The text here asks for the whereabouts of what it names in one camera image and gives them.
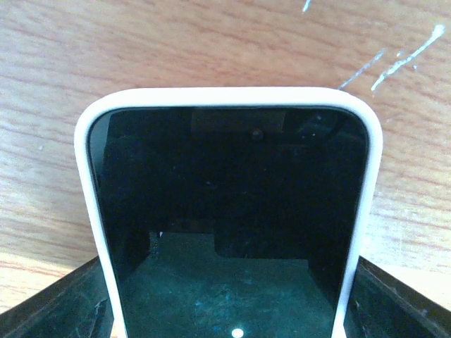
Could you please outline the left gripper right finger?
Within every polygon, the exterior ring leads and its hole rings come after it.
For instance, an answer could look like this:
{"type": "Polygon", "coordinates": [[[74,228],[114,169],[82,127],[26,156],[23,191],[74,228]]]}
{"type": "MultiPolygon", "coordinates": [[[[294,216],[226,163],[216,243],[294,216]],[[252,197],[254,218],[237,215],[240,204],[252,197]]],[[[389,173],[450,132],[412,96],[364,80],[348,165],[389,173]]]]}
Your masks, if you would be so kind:
{"type": "Polygon", "coordinates": [[[360,257],[344,331],[347,337],[449,337],[450,311],[360,257]]]}

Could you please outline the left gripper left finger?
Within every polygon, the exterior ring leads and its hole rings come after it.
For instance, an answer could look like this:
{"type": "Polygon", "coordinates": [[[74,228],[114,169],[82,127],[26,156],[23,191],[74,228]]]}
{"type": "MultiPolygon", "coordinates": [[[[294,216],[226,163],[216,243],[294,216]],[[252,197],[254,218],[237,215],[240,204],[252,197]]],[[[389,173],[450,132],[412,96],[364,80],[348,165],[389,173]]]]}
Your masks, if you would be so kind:
{"type": "Polygon", "coordinates": [[[97,257],[1,314],[2,337],[110,337],[112,327],[97,257]]]}

